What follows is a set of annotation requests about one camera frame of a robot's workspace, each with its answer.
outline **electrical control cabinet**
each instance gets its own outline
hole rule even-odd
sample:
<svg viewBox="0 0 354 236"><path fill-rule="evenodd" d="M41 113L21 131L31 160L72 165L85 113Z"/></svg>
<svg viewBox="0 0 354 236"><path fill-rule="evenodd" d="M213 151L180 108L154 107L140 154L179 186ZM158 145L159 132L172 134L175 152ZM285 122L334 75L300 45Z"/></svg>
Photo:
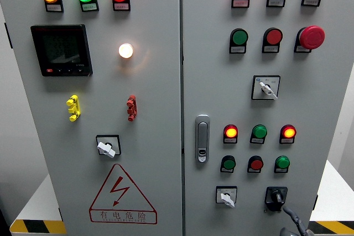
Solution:
<svg viewBox="0 0 354 236"><path fill-rule="evenodd" d="M68 235L307 225L354 0L0 1Z"/></svg>
<svg viewBox="0 0 354 236"><path fill-rule="evenodd" d="M180 236L180 0L0 1L68 235ZM43 76L34 25L84 25L92 75L71 74L78 39L45 32L46 54L65 57Z"/></svg>
<svg viewBox="0 0 354 236"><path fill-rule="evenodd" d="M268 203L270 208L284 204L308 224L353 65L354 0L321 0L318 7L301 6L302 0L286 0L284 7L249 0L248 8L231 8L231 1L183 0L187 236L271 236L282 227L296 231L284 212L266 206L273 200L277 207ZM310 53L295 53L299 30L311 25L324 30L325 41ZM278 53L262 53L269 28L282 32ZM234 29L248 34L244 54L230 54ZM253 79L259 76L280 77L274 83L264 79L277 99L264 92L262 80L252 99ZM195 156L200 115L210 119L208 161L203 163ZM237 144L223 143L229 124L238 129ZM280 144L288 124L296 128L296 137ZM233 173L220 172L227 155L235 158ZM253 162L262 171L247 171L253 156L262 158L263 163ZM220 186L237 187L234 208L215 203ZM268 194L267 187L272 187Z"/></svg>

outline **warning sign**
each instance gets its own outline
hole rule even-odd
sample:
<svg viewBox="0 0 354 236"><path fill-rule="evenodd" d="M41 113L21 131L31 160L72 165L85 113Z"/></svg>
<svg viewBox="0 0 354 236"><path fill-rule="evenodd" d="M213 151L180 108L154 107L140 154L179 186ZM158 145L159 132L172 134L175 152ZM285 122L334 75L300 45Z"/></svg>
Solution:
<svg viewBox="0 0 354 236"><path fill-rule="evenodd" d="M120 164L114 164L90 207L92 222L157 224L157 212Z"/></svg>

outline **emergency stop button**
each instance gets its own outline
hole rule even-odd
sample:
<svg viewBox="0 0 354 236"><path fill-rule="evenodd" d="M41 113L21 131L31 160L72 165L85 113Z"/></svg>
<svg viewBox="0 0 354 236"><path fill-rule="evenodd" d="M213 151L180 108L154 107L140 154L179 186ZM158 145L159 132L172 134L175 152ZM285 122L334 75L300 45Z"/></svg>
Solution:
<svg viewBox="0 0 354 236"><path fill-rule="evenodd" d="M296 37L295 53L310 53L312 49L320 47L325 41L323 28L312 25L302 28Z"/></svg>

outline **red push button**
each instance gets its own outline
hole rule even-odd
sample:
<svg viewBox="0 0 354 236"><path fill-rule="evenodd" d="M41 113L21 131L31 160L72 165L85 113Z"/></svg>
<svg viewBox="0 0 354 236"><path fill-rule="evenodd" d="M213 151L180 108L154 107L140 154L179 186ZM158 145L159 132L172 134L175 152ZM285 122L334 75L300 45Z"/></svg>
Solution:
<svg viewBox="0 0 354 236"><path fill-rule="evenodd" d="M263 168L263 160L260 156L252 156L248 160L247 172L258 174Z"/></svg>
<svg viewBox="0 0 354 236"><path fill-rule="evenodd" d="M253 170L260 170L263 167L263 162L261 160L255 160L251 163L251 168Z"/></svg>
<svg viewBox="0 0 354 236"><path fill-rule="evenodd" d="M325 31L316 25L308 26L300 34L300 44L306 49L316 49L325 40Z"/></svg>
<svg viewBox="0 0 354 236"><path fill-rule="evenodd" d="M267 34L267 42L272 45L279 44L283 38L283 34L278 29L273 29Z"/></svg>

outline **meter display screen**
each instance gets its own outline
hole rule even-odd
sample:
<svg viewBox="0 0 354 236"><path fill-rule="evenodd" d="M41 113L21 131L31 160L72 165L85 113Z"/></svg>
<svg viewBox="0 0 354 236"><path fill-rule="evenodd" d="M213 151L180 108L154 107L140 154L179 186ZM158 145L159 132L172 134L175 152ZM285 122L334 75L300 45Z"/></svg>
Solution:
<svg viewBox="0 0 354 236"><path fill-rule="evenodd" d="M84 25L35 25L31 31L43 76L92 75Z"/></svg>

